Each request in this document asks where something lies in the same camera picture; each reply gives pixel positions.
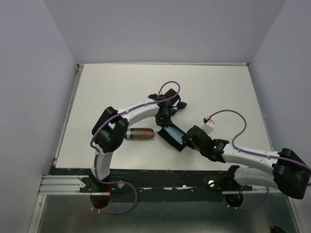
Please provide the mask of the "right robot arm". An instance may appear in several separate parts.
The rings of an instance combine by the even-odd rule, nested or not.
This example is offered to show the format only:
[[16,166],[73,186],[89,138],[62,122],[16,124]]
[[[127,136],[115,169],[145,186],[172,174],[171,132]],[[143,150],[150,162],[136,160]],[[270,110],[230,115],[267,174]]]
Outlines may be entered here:
[[246,170],[238,168],[224,177],[224,186],[229,190],[240,185],[258,185],[277,188],[297,200],[304,198],[311,169],[290,149],[283,148],[278,152],[235,146],[227,140],[211,139],[198,126],[190,128],[182,140],[213,162],[248,167]]

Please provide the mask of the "plaid glasses case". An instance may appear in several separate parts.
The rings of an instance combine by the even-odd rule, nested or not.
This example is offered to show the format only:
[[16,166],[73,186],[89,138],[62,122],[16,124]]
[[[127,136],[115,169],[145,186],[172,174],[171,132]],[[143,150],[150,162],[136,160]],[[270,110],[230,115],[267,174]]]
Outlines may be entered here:
[[129,128],[124,138],[126,140],[151,140],[155,132],[151,128]]

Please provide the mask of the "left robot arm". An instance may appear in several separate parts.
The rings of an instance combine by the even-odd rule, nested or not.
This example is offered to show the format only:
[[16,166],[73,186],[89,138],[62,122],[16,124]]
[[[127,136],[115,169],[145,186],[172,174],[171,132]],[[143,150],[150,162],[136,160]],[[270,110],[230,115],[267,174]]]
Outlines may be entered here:
[[110,174],[113,152],[124,139],[133,138],[132,134],[127,134],[129,127],[146,118],[154,117],[156,125],[161,127],[158,135],[173,148],[182,151],[185,148],[182,140],[185,133],[172,123],[171,117],[186,106],[171,88],[164,95],[149,95],[136,106],[118,110],[107,107],[91,131],[93,138],[90,145],[96,150],[91,186],[98,192],[107,188],[106,177]]

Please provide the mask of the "black glasses case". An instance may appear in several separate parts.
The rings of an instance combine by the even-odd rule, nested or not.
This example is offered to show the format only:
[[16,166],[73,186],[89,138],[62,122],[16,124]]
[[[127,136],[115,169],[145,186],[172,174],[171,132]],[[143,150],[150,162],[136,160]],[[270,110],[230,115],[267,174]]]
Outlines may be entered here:
[[[184,135],[183,137],[186,135],[186,133],[184,131],[182,131],[179,127],[177,127],[175,124],[171,123],[169,126],[172,127],[176,127],[178,130],[180,130]],[[186,143],[183,141],[183,144],[180,145],[179,143],[177,143],[166,131],[165,131],[165,127],[162,127],[160,131],[157,132],[157,134],[163,139],[165,140],[169,145],[171,145],[173,148],[175,148],[178,151],[182,151],[185,147],[186,147]]]

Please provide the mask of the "black round sunglasses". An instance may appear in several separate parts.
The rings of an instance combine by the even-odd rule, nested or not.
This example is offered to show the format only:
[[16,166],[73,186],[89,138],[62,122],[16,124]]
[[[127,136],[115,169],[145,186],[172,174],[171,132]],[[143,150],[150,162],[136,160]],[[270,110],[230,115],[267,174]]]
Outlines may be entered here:
[[176,106],[172,107],[171,109],[171,116],[174,116],[178,111],[185,109],[187,106],[187,103],[185,102],[179,102]]

